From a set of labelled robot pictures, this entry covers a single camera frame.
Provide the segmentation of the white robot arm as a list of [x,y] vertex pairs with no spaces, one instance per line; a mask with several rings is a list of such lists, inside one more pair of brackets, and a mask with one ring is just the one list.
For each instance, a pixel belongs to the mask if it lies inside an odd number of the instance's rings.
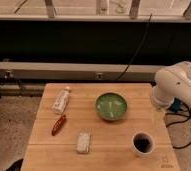
[[163,67],[155,74],[150,100],[156,109],[169,108],[177,98],[191,107],[191,62]]

